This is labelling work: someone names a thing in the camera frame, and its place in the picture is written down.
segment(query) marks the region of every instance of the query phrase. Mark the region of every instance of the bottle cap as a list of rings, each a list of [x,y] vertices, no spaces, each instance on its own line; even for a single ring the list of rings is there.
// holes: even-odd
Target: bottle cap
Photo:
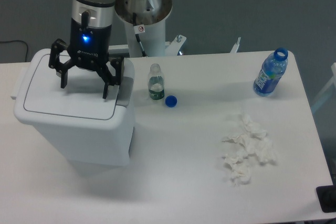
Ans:
[[[177,98],[173,95],[169,95],[166,97],[165,103],[168,107],[175,107],[177,104]]]
[[[274,58],[278,61],[284,61],[288,57],[288,51],[286,48],[279,47],[274,51]]]

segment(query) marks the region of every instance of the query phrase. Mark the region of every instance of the black object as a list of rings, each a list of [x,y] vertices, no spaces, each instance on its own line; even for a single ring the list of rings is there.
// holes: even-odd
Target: black object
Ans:
[[[25,62],[27,62],[28,48],[29,48],[27,42],[20,40],[20,39],[15,39],[15,40],[0,41],[0,44],[8,44],[8,43],[13,43],[13,42],[19,42],[19,43],[25,44],[26,46]]]
[[[95,71],[104,81],[103,99],[108,94],[108,86],[120,85],[124,73],[124,58],[118,57],[111,60],[110,64],[115,69],[113,76],[107,67],[109,61],[109,41],[111,26],[105,28],[88,27],[88,12],[82,13],[82,24],[71,20],[70,44],[57,39],[51,46],[49,67],[61,75],[61,88],[65,88],[68,81],[68,70],[73,66]],[[61,63],[59,54],[67,50],[70,59]]]
[[[319,186],[317,196],[323,212],[336,212],[336,186]]]

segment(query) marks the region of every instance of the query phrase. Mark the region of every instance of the plastic bottle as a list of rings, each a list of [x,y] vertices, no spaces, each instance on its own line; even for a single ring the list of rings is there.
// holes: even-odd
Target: plastic bottle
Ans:
[[[271,53],[262,64],[261,71],[254,81],[254,91],[261,97],[266,97],[274,91],[287,67],[288,51],[278,48]]]
[[[151,65],[148,74],[148,91],[149,96],[153,100],[160,100],[164,98],[164,75],[161,71],[160,65],[154,63]]]

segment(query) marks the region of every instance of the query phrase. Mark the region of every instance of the cable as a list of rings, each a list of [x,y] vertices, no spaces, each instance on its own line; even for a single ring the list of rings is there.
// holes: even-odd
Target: cable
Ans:
[[[16,40],[8,40],[8,41],[0,41],[0,44],[8,44],[8,43],[14,43],[14,42],[19,42],[19,43],[23,43],[26,45],[26,55],[25,55],[25,62],[27,62],[27,56],[28,56],[28,44],[27,42],[20,40],[20,39],[16,39]]]
[[[133,13],[133,26],[136,26],[136,24],[137,24],[136,13]],[[136,37],[137,42],[140,45],[140,50],[141,50],[141,53],[142,53],[142,57],[147,57],[147,54],[145,53],[145,49],[143,48],[143,45],[141,43],[139,34],[135,34],[135,37]]]

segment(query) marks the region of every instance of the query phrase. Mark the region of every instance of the tissue paper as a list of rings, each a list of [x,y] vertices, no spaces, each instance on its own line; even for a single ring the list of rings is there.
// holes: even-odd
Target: tissue paper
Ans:
[[[266,137],[267,131],[259,123],[252,121],[248,114],[243,113],[241,120],[245,132],[223,138],[223,142],[239,144],[243,147],[223,157],[224,163],[231,168],[230,178],[235,185],[250,182],[251,171],[247,163],[250,156],[256,156],[261,164],[276,162],[272,141]]]

